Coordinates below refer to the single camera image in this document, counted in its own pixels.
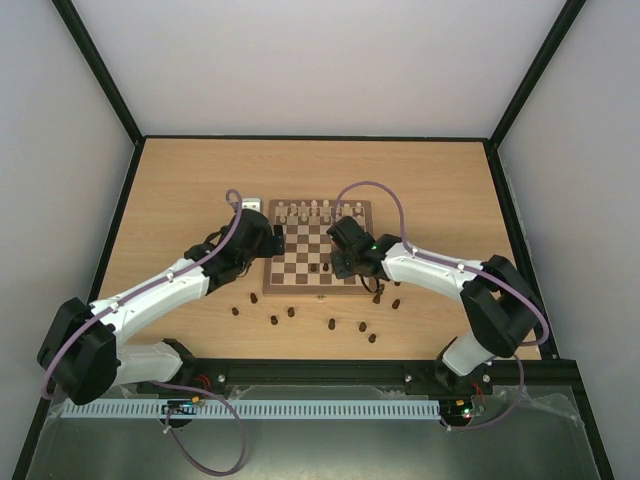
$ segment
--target white robotic arm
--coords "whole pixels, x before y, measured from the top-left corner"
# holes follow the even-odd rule
[[[423,253],[425,256],[448,260],[459,265],[459,268],[447,267],[440,263],[424,260],[416,255],[417,252]],[[482,263],[477,260],[447,257],[422,249],[417,249],[417,252],[407,251],[401,242],[391,247],[387,251],[384,260],[382,260],[382,268],[389,280],[413,283],[462,303],[460,293],[464,288],[465,282],[476,278],[475,274],[464,270],[464,267],[471,266],[481,270]],[[465,376],[471,373],[478,365],[494,356],[493,353],[480,345],[473,332],[469,331],[454,340],[444,352],[442,361],[456,375]]]
[[[504,291],[496,298],[498,287],[473,273],[488,270],[539,306],[540,300],[504,257],[494,255],[479,262],[419,248],[408,250],[393,235],[375,240],[351,217],[343,217],[327,233],[339,248],[331,254],[338,278],[356,274],[409,282],[462,303],[471,330],[455,338],[440,355],[442,363],[458,377],[469,375],[493,357],[510,357],[537,322],[519,300]]]
[[[77,298],[65,302],[40,348],[38,363],[45,369],[54,363],[52,378],[78,405],[98,398],[112,385],[174,378],[183,366],[182,354],[174,348],[177,342],[126,342],[174,308],[234,281],[255,258],[284,254],[282,227],[272,231],[255,205],[259,199],[243,202],[242,215],[229,238],[229,228],[223,227],[153,278],[90,305]],[[211,243],[216,236],[224,245]],[[87,328],[92,318],[95,324],[69,345],[69,338]],[[59,351],[65,353],[55,364]]]

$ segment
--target purple cable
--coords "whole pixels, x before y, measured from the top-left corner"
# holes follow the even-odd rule
[[[513,358],[516,359],[516,363],[518,364],[518,370],[520,371],[520,383],[518,384],[518,391],[516,392],[516,398],[513,400],[513,402],[511,402],[511,405],[509,405],[509,407],[504,412],[502,412],[499,416],[497,416],[493,420],[489,420],[486,423],[481,423],[480,425],[467,425],[466,427],[452,427],[447,423],[447,421],[444,418],[440,418],[440,423],[442,423],[442,425],[447,427],[447,429],[455,430],[456,432],[466,432],[468,430],[480,430],[481,428],[490,427],[492,425],[500,423],[502,420],[507,418],[507,416],[513,411],[513,409],[516,408],[518,403],[520,403],[520,400],[522,399],[522,392],[524,391],[524,367],[522,365],[522,361],[520,360],[520,357],[514,354]]]
[[[184,275],[185,273],[187,273],[187,272],[193,270],[194,268],[202,265],[204,262],[211,260],[213,257],[215,257],[218,254],[218,252],[220,250],[222,250],[225,247],[225,245],[227,243],[229,243],[229,240],[231,240],[231,237],[235,233],[236,228],[238,228],[238,224],[240,223],[240,217],[241,217],[241,212],[242,212],[242,196],[240,195],[240,193],[237,190],[234,190],[232,188],[232,189],[229,189],[227,191],[227,193],[226,193],[227,201],[230,201],[231,194],[235,195],[236,199],[238,200],[237,201],[238,209],[237,209],[236,215],[235,215],[235,217],[233,219],[233,223],[231,224],[231,227],[229,228],[229,231],[226,233],[225,237],[220,241],[218,246],[216,248],[214,248],[211,253],[209,253],[205,257],[202,257],[197,262],[195,262],[195,263],[193,263],[191,265],[188,265],[188,266],[178,270],[177,272],[175,272],[174,275],[173,275],[174,279],[179,277],[180,275]],[[123,306],[124,304],[126,304],[130,300],[134,299],[138,295],[141,295],[144,292],[147,292],[147,291],[151,290],[152,288],[155,288],[158,285],[162,285],[163,283],[166,283],[168,281],[169,281],[169,279],[167,277],[158,278],[158,279],[154,280],[153,282],[150,282],[150,283],[148,283],[146,285],[143,285],[142,287],[134,290],[130,294],[124,296],[123,298],[118,300],[117,303],[118,303],[119,306]],[[54,395],[50,394],[47,391],[47,385],[49,384],[49,380],[51,379],[51,375],[53,375],[53,372],[55,371],[56,367],[58,366],[58,363],[60,363],[60,360],[62,360],[62,357],[64,357],[64,355],[67,353],[69,348],[71,348],[71,345],[73,345],[76,342],[76,340],[78,340],[78,338],[80,338],[82,336],[82,334],[84,332],[89,330],[99,320],[101,320],[102,318],[106,317],[108,314],[110,314],[112,312],[113,312],[113,309],[111,307],[107,307],[104,310],[102,310],[101,312],[96,313],[93,317],[91,317],[89,320],[87,320],[85,322],[85,324],[82,325],[78,330],[73,332],[73,334],[69,337],[69,340],[67,340],[64,343],[64,345],[62,345],[62,347],[60,347],[60,350],[58,350],[58,353],[56,353],[56,355],[53,357],[53,360],[51,360],[51,363],[49,364],[49,367],[47,367],[47,371],[44,374],[44,379],[42,381],[42,385],[40,386],[40,395],[42,396],[42,398],[44,398],[46,400],[53,400]]]
[[[406,248],[407,251],[413,252],[416,257],[422,258],[423,260],[427,260],[429,262],[433,262],[433,263],[437,263],[437,264],[440,264],[440,265],[444,265],[445,267],[456,268],[456,269],[458,268],[458,263],[457,262],[444,260],[444,259],[439,258],[439,257],[435,257],[435,256],[432,256],[432,255],[428,255],[426,253],[422,253],[422,252],[416,251],[415,247],[413,245],[411,245],[409,243],[409,241],[407,240],[407,234],[406,234],[405,227],[404,227],[404,209],[402,208],[402,204],[400,203],[400,199],[398,198],[398,196],[395,193],[393,193],[393,190],[391,190],[386,185],[383,185],[382,183],[365,180],[363,182],[356,182],[356,183],[353,183],[353,184],[345,187],[338,194],[338,198],[336,198],[335,211],[333,213],[333,221],[334,221],[334,223],[335,223],[336,215],[337,215],[337,212],[338,212],[338,207],[340,206],[340,199],[342,198],[342,196],[345,193],[347,193],[349,190],[351,190],[352,188],[360,187],[360,186],[363,186],[363,185],[371,185],[373,187],[381,188],[382,190],[387,192],[389,195],[391,195],[391,198],[393,198],[393,201],[396,202],[396,206],[398,207],[398,214],[400,215],[400,236],[402,238],[402,245],[404,245],[404,248]],[[491,275],[490,273],[487,273],[487,272],[485,272],[483,270],[480,270],[480,269],[477,269],[477,268],[474,268],[474,267],[470,267],[470,266],[466,266],[466,265],[464,266],[464,269],[469,271],[469,272],[471,272],[471,273],[473,273],[473,274],[475,274],[475,275],[478,275],[478,276],[480,276],[482,278],[485,278],[485,279],[489,280],[491,283],[497,285],[498,287],[500,287],[504,291],[506,291],[509,294],[513,295],[520,302],[522,302],[525,307],[527,307],[529,310],[531,310],[531,312],[538,319],[538,321],[540,322],[540,326],[542,327],[542,335],[537,340],[533,340],[533,341],[530,341],[530,342],[522,342],[520,344],[521,346],[529,347],[529,346],[534,346],[534,345],[541,345],[541,344],[543,344],[544,342],[547,341],[547,339],[549,338],[549,324],[548,324],[547,320],[544,318],[544,315],[542,314],[542,312],[538,309],[538,307],[536,307],[527,297],[522,295],[520,292],[518,292],[511,285],[508,285],[507,283],[503,282],[502,280],[500,280],[499,278],[495,277],[494,275]]]
[[[229,413],[231,413],[231,415],[233,415],[233,417],[236,419],[236,422],[238,422],[238,425],[240,426],[240,431],[242,432],[242,450],[240,451],[240,457],[238,457],[238,461],[236,462],[236,464],[225,472],[219,472],[217,470],[211,470],[210,468],[205,467],[204,465],[199,463],[196,459],[194,459],[189,454],[189,452],[187,452],[187,450],[184,448],[184,445],[180,443],[180,440],[178,440],[178,436],[175,434],[175,432],[171,428],[171,425],[169,424],[169,420],[171,420],[171,414],[174,412],[175,409],[169,410],[169,412],[167,413],[167,416],[164,419],[164,424],[168,428],[167,431],[169,432],[173,440],[176,442],[176,445],[178,445],[178,448],[180,449],[180,453],[182,453],[184,458],[186,458],[191,465],[193,465],[195,468],[200,470],[202,473],[206,475],[210,475],[212,477],[226,477],[227,475],[233,475],[234,473],[236,473],[238,470],[242,468],[242,462],[244,461],[244,456],[247,453],[247,430],[244,426],[244,423],[242,423],[242,420],[240,419],[240,415],[238,415],[238,412],[236,411],[236,409],[233,408],[233,406],[229,402],[227,402],[220,395],[216,395],[215,393],[208,392],[207,390],[203,390],[201,388],[185,387],[182,385],[171,385],[170,383],[163,383],[163,382],[151,382],[151,383],[163,388],[181,390],[184,392],[199,393],[200,395],[206,395],[207,397],[222,403],[227,408],[227,410],[229,410]]]

